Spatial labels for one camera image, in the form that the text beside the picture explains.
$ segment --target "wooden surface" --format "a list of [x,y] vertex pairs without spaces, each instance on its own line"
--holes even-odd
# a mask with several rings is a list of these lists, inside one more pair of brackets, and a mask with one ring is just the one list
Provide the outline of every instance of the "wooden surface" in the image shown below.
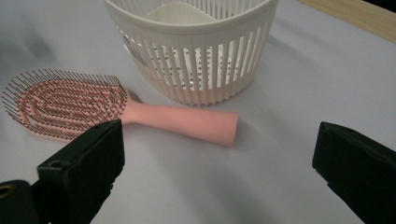
[[300,2],[396,43],[396,13],[361,0]]

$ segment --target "hairbrush head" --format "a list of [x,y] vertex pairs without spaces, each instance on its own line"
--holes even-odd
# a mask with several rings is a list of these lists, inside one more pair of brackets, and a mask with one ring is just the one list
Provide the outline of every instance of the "hairbrush head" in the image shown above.
[[7,113],[32,133],[71,141],[91,126],[119,119],[128,92],[114,76],[37,70],[11,80]]

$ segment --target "hairbrush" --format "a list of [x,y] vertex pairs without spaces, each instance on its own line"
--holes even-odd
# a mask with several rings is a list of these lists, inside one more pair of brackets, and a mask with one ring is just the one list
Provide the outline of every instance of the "hairbrush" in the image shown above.
[[34,70],[3,91],[7,113],[30,132],[70,142],[95,124],[121,119],[231,147],[237,113],[145,105],[133,100],[117,77]]

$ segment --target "white table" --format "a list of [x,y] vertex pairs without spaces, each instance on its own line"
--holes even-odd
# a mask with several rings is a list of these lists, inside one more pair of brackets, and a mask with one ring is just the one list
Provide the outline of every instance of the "white table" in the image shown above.
[[[140,76],[102,1],[2,1],[0,88],[53,68],[110,74],[143,102],[176,103]],[[312,168],[321,121],[396,149],[396,44],[281,0],[258,73],[234,98],[225,148],[132,124],[126,164],[92,223],[361,223]],[[0,112],[0,182],[37,181],[65,143],[38,138]]]

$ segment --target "plastic basket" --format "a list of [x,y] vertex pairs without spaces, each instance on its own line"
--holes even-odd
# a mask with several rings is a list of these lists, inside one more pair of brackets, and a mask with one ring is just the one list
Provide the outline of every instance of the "plastic basket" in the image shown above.
[[278,0],[105,0],[125,47],[155,89],[209,105],[253,79]]

